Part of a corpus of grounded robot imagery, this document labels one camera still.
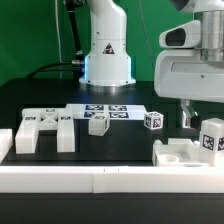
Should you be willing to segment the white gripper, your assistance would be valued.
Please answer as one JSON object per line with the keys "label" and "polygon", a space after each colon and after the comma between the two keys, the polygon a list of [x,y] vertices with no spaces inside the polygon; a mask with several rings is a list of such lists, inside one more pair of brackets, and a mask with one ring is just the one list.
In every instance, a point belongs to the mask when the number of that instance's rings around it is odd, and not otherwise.
{"label": "white gripper", "polygon": [[224,103],[224,62],[202,61],[199,50],[164,50],[156,60],[154,89],[160,97],[182,99],[187,128],[197,128],[191,100]]}

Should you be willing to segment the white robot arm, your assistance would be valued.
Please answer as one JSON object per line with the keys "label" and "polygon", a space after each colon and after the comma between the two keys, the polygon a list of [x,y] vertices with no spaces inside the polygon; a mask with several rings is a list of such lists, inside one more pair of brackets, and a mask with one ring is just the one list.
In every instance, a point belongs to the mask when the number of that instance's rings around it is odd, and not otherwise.
{"label": "white robot arm", "polygon": [[[70,17],[76,58],[84,64],[81,85],[97,91],[118,90],[136,83],[126,52],[124,10],[113,0],[64,0]],[[224,103],[224,0],[169,0],[193,20],[160,34],[164,49],[157,57],[154,89],[158,96],[176,98],[193,123],[192,102]],[[88,4],[91,50],[84,55],[74,18],[76,8]]]}

